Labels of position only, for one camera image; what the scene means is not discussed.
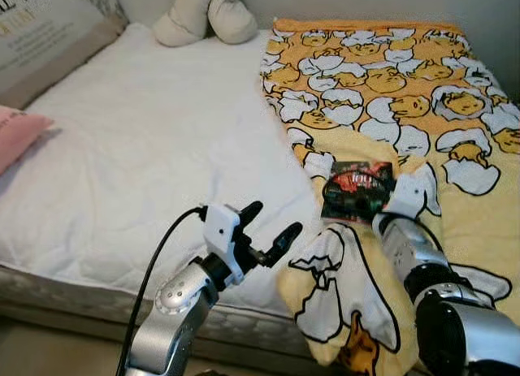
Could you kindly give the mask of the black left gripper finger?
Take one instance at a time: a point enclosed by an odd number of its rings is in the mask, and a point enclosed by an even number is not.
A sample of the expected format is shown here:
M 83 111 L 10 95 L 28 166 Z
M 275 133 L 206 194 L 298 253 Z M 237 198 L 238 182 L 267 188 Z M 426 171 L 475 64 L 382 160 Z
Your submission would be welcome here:
M 252 204 L 248 204 L 245 208 L 235 210 L 236 224 L 234 231 L 244 231 L 245 228 L 256 219 L 262 209 L 262 201 L 253 201 Z
M 276 262 L 281 261 L 288 253 L 293 242 L 302 232 L 301 223 L 291 223 L 285 230 L 282 230 L 271 243 L 271 248 L 266 251 L 266 265 L 268 268 L 274 267 Z

